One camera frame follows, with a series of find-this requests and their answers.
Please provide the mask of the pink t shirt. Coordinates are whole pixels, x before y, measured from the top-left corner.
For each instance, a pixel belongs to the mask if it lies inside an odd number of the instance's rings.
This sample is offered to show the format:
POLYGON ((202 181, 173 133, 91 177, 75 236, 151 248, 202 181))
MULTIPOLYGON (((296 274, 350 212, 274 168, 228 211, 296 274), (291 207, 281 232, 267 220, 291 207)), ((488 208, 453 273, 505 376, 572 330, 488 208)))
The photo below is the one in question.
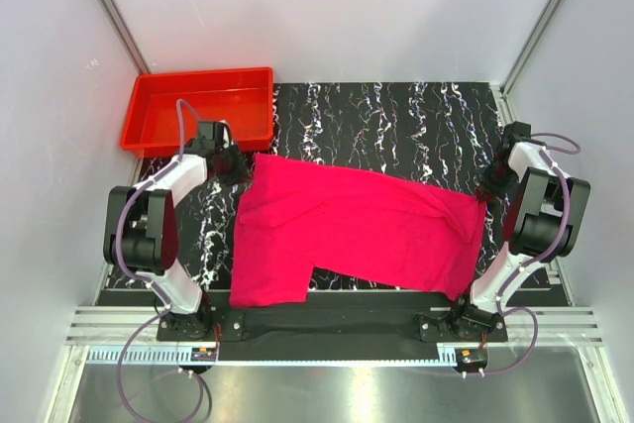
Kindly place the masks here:
POLYGON ((454 299, 472 282, 486 206, 347 167, 257 154, 235 223, 230 303, 306 300, 315 269, 454 299))

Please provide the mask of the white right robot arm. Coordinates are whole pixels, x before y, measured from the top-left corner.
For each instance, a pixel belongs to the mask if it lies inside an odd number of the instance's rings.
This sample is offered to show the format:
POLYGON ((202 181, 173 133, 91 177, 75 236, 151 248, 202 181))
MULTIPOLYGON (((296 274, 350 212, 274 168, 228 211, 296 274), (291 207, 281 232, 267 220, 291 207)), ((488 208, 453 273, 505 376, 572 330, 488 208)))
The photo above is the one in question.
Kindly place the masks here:
POLYGON ((552 152, 576 155, 571 149, 552 147, 545 138, 554 133, 532 132, 523 122, 503 129, 493 163, 478 187, 488 201, 515 190, 503 223, 503 247, 469 292, 454 301, 443 327, 459 340, 479 339, 503 329, 507 303, 526 278, 573 250, 590 196, 588 181, 564 172, 552 152))

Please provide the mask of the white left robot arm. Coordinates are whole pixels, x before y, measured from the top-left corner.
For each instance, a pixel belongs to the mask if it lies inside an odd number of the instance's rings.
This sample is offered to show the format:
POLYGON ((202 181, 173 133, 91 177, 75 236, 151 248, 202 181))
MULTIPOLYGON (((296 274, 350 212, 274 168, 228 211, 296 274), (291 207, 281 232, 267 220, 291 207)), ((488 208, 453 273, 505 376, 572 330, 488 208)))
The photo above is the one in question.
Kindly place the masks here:
POLYGON ((109 192, 103 256, 162 304, 159 321, 187 339, 213 332, 209 297, 179 262, 175 209, 193 189, 216 177, 233 185, 248 171, 229 124, 202 121, 167 165, 133 186, 109 192))

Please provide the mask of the red plastic bin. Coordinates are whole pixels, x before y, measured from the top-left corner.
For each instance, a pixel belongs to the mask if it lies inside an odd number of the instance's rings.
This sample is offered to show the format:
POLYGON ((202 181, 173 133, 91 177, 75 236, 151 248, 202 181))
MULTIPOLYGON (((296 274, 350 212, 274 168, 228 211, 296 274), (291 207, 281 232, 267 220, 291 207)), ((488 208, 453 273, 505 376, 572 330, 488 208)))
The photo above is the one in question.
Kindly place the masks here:
POLYGON ((269 67, 144 74, 137 77, 120 147, 138 158, 174 155, 179 145, 176 101, 184 110, 185 138, 197 121, 226 121, 243 152, 266 151, 273 137, 273 70, 269 67))

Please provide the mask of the black marbled table mat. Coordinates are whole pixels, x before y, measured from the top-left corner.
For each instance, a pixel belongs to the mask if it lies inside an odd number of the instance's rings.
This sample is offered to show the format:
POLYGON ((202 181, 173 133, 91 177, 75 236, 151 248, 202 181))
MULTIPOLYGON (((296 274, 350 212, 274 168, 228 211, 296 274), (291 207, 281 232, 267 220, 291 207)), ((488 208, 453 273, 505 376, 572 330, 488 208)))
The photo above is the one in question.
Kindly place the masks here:
MULTIPOLYGON (((269 150, 473 194, 503 125, 487 83, 279 83, 269 150)), ((212 179, 177 207, 178 258, 206 290, 231 284, 233 228, 246 189, 212 179)))

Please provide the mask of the right orange connector board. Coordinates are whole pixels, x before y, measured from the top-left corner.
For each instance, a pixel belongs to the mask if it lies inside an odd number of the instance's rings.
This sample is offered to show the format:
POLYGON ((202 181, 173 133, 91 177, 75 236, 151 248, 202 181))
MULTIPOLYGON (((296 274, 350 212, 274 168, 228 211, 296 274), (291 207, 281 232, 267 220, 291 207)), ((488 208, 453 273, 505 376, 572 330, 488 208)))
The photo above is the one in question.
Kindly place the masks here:
POLYGON ((487 361, 486 349, 462 349, 459 352, 458 363, 462 365, 485 367, 487 361))

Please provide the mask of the orange connector board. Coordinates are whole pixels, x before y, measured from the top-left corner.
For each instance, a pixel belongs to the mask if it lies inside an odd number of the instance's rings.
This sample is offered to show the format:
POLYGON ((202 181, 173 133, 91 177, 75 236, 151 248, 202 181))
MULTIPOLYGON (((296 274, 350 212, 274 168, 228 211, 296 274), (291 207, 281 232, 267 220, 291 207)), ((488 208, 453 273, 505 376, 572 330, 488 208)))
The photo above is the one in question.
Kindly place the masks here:
POLYGON ((487 361, 486 349, 462 349, 459 352, 458 363, 462 365, 485 367, 487 361))
POLYGON ((192 362, 211 363, 217 361, 217 348, 200 347, 191 351, 192 362))

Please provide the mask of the left orange connector board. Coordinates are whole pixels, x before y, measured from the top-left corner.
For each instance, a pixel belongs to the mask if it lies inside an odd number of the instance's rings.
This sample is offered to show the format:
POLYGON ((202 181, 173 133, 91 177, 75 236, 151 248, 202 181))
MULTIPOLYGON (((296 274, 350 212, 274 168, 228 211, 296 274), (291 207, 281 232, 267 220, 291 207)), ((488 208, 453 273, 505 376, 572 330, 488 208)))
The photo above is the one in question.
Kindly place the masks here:
POLYGON ((217 361, 217 348, 200 347, 191 351, 192 362, 211 363, 217 361))

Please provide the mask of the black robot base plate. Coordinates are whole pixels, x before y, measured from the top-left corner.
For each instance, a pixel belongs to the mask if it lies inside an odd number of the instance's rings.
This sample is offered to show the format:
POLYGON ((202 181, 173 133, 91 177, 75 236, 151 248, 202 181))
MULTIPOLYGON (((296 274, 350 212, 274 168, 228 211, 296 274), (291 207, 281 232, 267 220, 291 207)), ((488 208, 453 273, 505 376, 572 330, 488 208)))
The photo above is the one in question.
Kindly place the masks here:
POLYGON ((421 336, 451 308, 442 293, 408 290, 311 291, 305 302, 262 308, 230 306, 228 293, 212 291, 217 331, 181 330, 166 320, 158 339, 219 345, 223 363, 325 365, 351 361, 423 361, 438 356, 421 336))

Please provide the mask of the aluminium frame rail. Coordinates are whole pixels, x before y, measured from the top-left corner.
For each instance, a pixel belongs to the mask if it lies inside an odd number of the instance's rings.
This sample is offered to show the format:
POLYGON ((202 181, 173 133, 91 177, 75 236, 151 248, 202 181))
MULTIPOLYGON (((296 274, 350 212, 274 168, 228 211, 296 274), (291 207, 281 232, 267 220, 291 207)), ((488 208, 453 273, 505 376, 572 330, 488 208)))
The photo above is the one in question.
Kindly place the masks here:
MULTIPOLYGON (((583 307, 542 307, 533 310, 539 346, 598 347, 602 338, 592 311, 583 307)), ((133 331, 154 318, 151 307, 79 307, 67 331, 68 345, 121 344, 133 331)), ((527 345, 533 321, 519 311, 496 324, 486 338, 474 331, 440 331, 420 313, 406 308, 335 309, 274 308, 251 311, 217 310, 223 342, 241 342, 272 333, 276 336, 379 336, 413 338, 423 342, 475 346, 527 345)))

